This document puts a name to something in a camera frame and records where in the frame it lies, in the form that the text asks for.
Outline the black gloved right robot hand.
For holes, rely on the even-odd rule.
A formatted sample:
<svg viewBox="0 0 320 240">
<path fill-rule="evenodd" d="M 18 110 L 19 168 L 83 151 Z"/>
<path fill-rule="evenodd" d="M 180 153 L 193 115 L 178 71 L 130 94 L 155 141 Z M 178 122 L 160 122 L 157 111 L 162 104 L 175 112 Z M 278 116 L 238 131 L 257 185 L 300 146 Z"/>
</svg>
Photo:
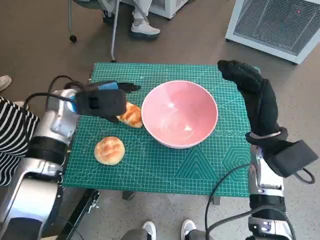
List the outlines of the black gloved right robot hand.
<svg viewBox="0 0 320 240">
<path fill-rule="evenodd" d="M 255 138 L 268 138 L 286 132 L 278 121 L 276 94 L 270 81 L 254 67 L 237 60 L 219 60 L 218 70 L 223 79 L 236 84 L 241 93 Z"/>
</svg>

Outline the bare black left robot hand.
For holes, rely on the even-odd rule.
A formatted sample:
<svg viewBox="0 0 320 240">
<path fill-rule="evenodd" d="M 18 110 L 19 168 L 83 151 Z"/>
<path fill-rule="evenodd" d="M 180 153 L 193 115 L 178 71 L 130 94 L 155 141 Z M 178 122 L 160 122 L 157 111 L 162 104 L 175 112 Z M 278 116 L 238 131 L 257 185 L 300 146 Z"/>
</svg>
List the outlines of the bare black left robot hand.
<svg viewBox="0 0 320 240">
<path fill-rule="evenodd" d="M 136 85 L 134 83 L 129 83 L 129 82 L 116 82 L 116 81 L 111 81 L 105 84 L 101 84 L 98 86 L 99 90 L 116 90 L 116 89 L 121 89 L 125 91 L 126 93 L 132 93 L 136 92 L 141 89 L 140 85 Z M 102 118 L 108 120 L 111 123 L 119 123 L 119 120 L 116 116 L 103 116 Z"/>
</svg>

